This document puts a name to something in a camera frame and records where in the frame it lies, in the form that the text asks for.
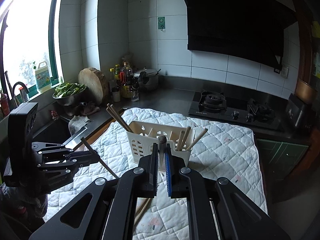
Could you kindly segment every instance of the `copper pot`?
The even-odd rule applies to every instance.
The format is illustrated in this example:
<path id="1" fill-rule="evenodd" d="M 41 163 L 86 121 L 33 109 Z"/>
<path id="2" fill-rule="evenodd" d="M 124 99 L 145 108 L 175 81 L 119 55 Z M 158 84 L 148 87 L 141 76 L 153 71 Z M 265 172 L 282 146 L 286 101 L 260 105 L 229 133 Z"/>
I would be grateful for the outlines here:
<path id="1" fill-rule="evenodd" d="M 317 90 L 312 88 L 307 83 L 303 82 L 301 79 L 298 79 L 296 91 L 294 94 L 303 102 L 311 105 L 313 103 L 313 100 L 315 100 L 317 93 Z"/>

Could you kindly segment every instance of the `black faucet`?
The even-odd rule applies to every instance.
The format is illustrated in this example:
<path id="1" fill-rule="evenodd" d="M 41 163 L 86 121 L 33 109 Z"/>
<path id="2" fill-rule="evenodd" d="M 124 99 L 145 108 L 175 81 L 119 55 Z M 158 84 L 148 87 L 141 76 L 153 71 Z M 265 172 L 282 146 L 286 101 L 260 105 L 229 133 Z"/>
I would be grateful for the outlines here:
<path id="1" fill-rule="evenodd" d="M 20 82 L 20 81 L 18 81 L 17 83 L 15 83 L 14 85 L 13 85 L 13 87 L 12 87 L 12 90 L 11 90 L 11 97 L 12 97 L 12 101 L 13 101 L 13 104 L 14 104 L 14 108 L 17 108 L 18 107 L 18 105 L 17 105 L 17 102 L 16 102 L 16 100 L 15 100 L 15 95 L 14 95 L 14 89 L 16 88 L 16 86 L 17 85 L 21 85 L 23 88 L 24 88 L 24 90 L 26 91 L 26 93 L 29 93 L 29 89 L 27 88 L 27 86 L 24 84 L 24 83 L 22 83 L 22 82 Z"/>

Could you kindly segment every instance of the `stainless steel bowl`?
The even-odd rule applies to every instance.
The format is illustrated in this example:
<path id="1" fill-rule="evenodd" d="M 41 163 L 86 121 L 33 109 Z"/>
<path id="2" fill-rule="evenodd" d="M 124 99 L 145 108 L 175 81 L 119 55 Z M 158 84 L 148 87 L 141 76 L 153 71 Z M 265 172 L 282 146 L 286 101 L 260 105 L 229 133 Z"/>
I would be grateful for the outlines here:
<path id="1" fill-rule="evenodd" d="M 54 97 L 54 94 L 52 95 L 52 97 L 57 100 L 57 103 L 61 106 L 76 106 L 77 104 L 80 103 L 81 100 L 81 96 L 82 93 L 86 90 L 87 88 L 85 88 L 84 90 L 82 90 L 79 93 L 76 93 L 74 95 L 68 96 L 68 97 L 64 97 L 64 98 L 56 98 Z"/>

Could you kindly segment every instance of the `quilted mat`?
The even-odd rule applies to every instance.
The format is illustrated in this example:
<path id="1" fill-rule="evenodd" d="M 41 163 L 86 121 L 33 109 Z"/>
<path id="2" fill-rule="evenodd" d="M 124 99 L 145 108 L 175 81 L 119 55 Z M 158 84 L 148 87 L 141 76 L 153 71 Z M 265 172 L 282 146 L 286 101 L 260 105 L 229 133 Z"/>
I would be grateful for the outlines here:
<path id="1" fill-rule="evenodd" d="M 196 136 L 207 128 L 208 132 L 192 149 L 188 167 L 209 179 L 227 177 L 267 213 L 258 151 L 254 145 L 253 132 L 249 128 L 153 109 L 131 108 L 122 117 L 127 123 L 143 121 L 179 127 L 191 126 L 195 129 Z M 98 151 L 103 161 L 119 177 L 137 166 L 133 162 L 126 132 L 118 122 L 112 123 L 92 144 L 92 148 Z M 80 168 L 73 183 L 48 195 L 48 212 L 44 219 L 51 218 L 98 177 L 113 179 L 100 163 Z M 133 239 L 189 239 L 186 199 L 168 197 L 165 172 L 158 173 L 157 196 L 152 199 L 136 225 Z"/>

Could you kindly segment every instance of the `silver screw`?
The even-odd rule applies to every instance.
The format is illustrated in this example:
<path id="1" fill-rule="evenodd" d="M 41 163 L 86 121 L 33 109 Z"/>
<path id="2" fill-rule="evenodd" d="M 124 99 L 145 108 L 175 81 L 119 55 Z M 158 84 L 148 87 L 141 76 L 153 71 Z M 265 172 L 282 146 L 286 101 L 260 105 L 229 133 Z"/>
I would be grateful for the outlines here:
<path id="1" fill-rule="evenodd" d="M 227 178 L 220 178 L 219 179 L 219 183 L 221 184 L 221 185 L 227 185 L 228 184 L 228 179 Z"/>
<path id="2" fill-rule="evenodd" d="M 181 171 L 181 173 L 183 173 L 183 174 L 188 174 L 188 173 L 191 172 L 190 168 L 188 168 L 188 167 L 183 167 L 183 168 L 181 168 L 180 171 Z"/>
<path id="3" fill-rule="evenodd" d="M 106 180 L 104 178 L 97 178 L 95 183 L 96 185 L 100 186 L 103 185 L 106 182 Z"/>
<path id="4" fill-rule="evenodd" d="M 141 173 L 144 172 L 144 168 L 140 168 L 140 167 L 135 168 L 135 169 L 133 170 L 133 172 L 134 172 L 135 174 L 141 174 Z"/>

